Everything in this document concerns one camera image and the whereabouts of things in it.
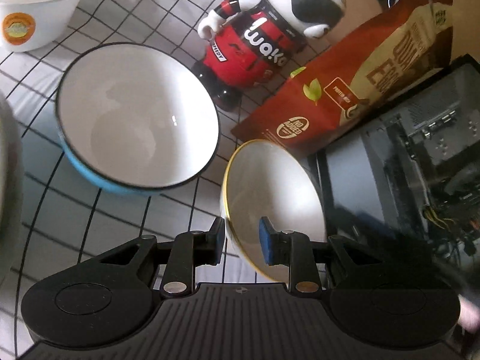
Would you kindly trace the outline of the white computer case glass panel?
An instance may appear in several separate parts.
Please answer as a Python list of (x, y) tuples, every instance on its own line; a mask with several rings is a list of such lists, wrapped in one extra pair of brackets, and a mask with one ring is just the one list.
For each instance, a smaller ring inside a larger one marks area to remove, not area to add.
[(374, 111), (316, 154), (325, 216), (367, 215), (479, 264), (479, 62), (470, 55)]

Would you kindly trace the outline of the panda robot toy figure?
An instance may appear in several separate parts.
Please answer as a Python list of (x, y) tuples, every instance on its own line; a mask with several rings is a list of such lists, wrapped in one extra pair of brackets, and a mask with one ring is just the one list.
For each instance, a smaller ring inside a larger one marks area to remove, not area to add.
[(222, 110), (272, 79), (310, 39), (343, 18), (346, 0), (224, 0), (197, 27), (208, 41), (192, 71)]

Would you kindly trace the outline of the white bowl gold rim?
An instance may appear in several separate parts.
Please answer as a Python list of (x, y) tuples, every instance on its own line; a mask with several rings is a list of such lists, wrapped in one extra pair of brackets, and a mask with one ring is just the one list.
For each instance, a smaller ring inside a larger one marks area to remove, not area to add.
[(324, 242), (325, 217), (311, 178), (284, 148), (266, 140), (240, 145), (225, 169), (220, 212), (227, 237), (240, 257), (274, 282), (288, 281), (288, 268), (268, 266), (262, 254), (260, 218), (278, 231), (297, 231)]

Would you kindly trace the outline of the blue enamel bowl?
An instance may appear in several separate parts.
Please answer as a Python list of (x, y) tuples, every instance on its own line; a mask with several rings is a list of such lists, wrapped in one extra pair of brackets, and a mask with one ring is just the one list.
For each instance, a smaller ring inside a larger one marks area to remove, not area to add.
[(74, 168), (114, 194), (156, 194), (189, 183), (215, 158), (216, 107), (182, 63), (127, 42), (87, 50), (67, 67), (55, 101)]

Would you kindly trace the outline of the white floral ceramic bowl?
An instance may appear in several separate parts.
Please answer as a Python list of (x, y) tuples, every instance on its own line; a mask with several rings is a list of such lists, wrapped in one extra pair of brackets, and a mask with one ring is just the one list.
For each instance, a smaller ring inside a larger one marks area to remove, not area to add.
[(1, 94), (1, 284), (11, 269), (21, 226), (23, 157), (17, 122)]

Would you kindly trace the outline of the white paper bowl orange logo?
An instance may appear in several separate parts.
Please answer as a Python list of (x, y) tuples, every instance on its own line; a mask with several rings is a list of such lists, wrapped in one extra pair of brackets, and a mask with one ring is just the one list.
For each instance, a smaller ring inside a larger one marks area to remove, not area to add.
[(66, 29), (80, 0), (1, 0), (1, 47), (10, 52), (41, 48)]

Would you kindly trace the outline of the red quail eggs bag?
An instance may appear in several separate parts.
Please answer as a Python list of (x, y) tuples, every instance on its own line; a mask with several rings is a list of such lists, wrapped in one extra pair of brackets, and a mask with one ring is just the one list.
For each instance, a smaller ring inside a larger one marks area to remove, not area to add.
[(268, 139), (303, 157), (452, 55), (453, 0), (399, 0), (286, 80), (233, 128), (237, 139)]

